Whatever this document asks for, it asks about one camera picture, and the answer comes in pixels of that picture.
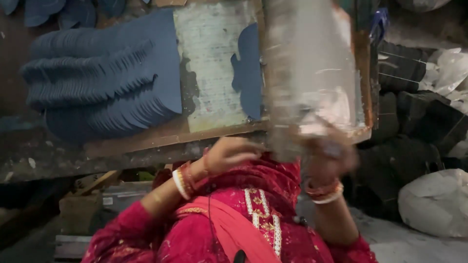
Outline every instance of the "woman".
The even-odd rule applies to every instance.
[[[299,162],[278,163],[261,145],[224,137],[99,230],[82,262],[375,263],[338,180],[355,168],[354,149],[330,143],[314,143],[321,151],[306,183],[316,231],[294,211]]]

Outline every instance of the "pink scarf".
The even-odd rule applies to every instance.
[[[178,218],[187,217],[193,212],[208,217],[208,198],[197,197],[176,211]],[[260,230],[239,212],[223,202],[211,199],[210,214],[216,236],[230,262],[234,261],[240,249],[244,250],[248,262],[280,262]]]

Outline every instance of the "white bangle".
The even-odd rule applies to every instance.
[[[329,204],[329,203],[337,200],[338,198],[340,198],[342,195],[343,195],[343,185],[341,184],[341,187],[339,188],[338,192],[336,192],[335,194],[333,194],[329,198],[327,198],[325,200],[313,200],[312,199],[312,202],[316,203],[317,205]]]
[[[177,186],[177,189],[179,190],[180,195],[185,199],[185,200],[190,200],[189,195],[185,192],[181,180],[181,176],[179,176],[179,169],[176,169],[172,172],[172,179],[174,179],[175,185]]]

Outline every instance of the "workbench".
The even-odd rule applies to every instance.
[[[153,0],[156,2],[185,2]],[[98,15],[97,28],[112,26],[151,12],[141,0],[127,0],[118,19]],[[237,38],[246,26],[258,23],[260,46],[265,45],[265,20],[261,0],[187,0],[175,7],[174,22],[181,58],[183,113],[160,127],[133,137],[69,145],[50,134],[42,117],[25,105],[27,88],[18,75],[28,61],[27,50],[39,35],[57,30],[55,22],[28,29],[23,11],[0,15],[0,183],[43,178],[87,175],[196,159],[217,137],[243,134],[254,141],[266,141],[268,114],[250,121],[240,106],[240,95],[231,87],[230,57],[237,51]],[[357,63],[368,86],[367,35],[361,36],[363,55]],[[268,86],[268,65],[262,66]]]

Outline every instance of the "plastic bag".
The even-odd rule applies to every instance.
[[[454,91],[468,76],[468,54],[460,51],[461,48],[455,48],[434,52],[427,61],[426,75],[419,89],[432,90],[442,96]]]
[[[450,2],[450,0],[397,0],[397,2],[404,9],[423,13],[437,9]]]
[[[403,222],[438,237],[468,237],[468,173],[449,169],[405,185],[398,196]]]

